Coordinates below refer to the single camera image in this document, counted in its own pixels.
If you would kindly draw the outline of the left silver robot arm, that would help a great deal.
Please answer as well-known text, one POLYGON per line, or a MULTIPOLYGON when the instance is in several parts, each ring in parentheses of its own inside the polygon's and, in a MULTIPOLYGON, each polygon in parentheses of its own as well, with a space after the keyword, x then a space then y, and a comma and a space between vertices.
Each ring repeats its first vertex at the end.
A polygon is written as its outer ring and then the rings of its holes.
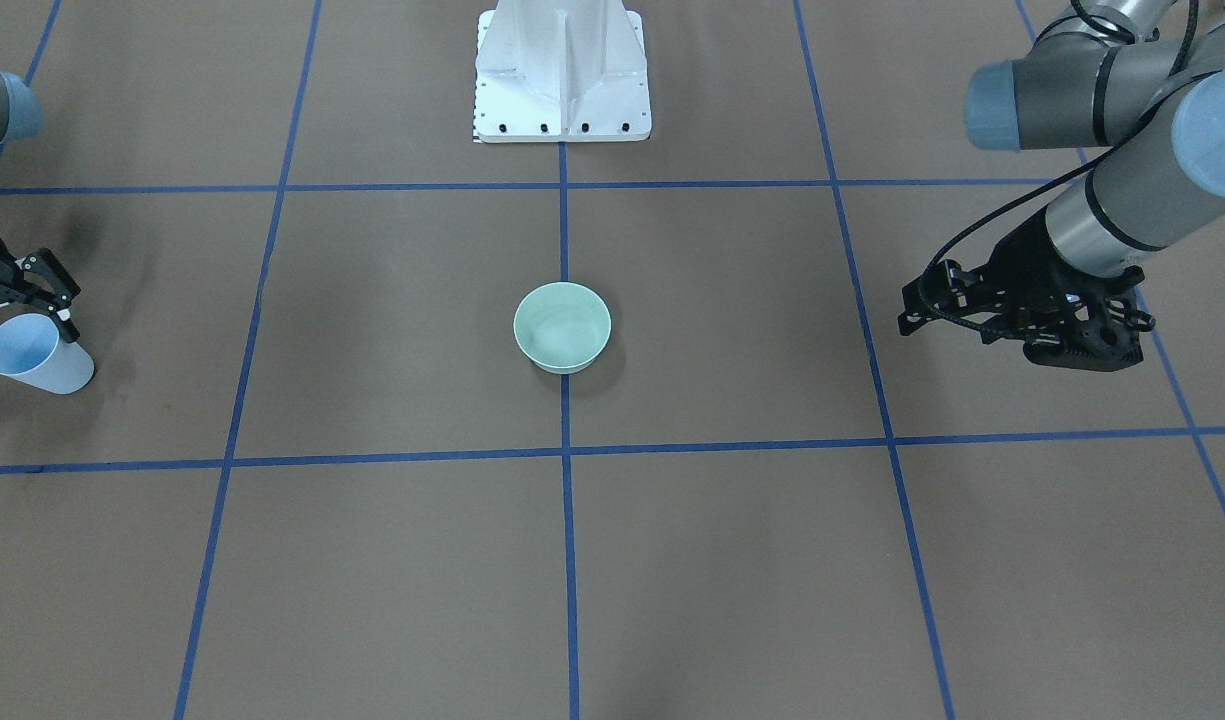
POLYGON ((1128 354, 1155 320, 1142 266, 1225 217, 1225 18, 1156 36, 1169 1, 1073 1, 1022 58, 973 73, 964 124, 978 149, 1098 149, 1047 182, 1054 200, 982 266, 952 238, 903 288, 904 336, 947 322, 1029 354, 1128 354))

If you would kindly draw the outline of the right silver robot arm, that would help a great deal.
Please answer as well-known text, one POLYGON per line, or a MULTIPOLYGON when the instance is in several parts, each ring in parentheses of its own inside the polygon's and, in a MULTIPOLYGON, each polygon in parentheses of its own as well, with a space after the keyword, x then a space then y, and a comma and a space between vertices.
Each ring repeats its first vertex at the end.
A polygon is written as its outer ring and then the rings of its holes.
MULTIPOLYGON (((39 100, 16 73, 0 72, 0 144, 36 136, 40 131, 39 100)), ((0 236, 0 309, 17 304, 40 310, 59 332, 60 340, 77 342, 71 320, 77 280, 49 249, 37 249, 17 258, 0 236)))

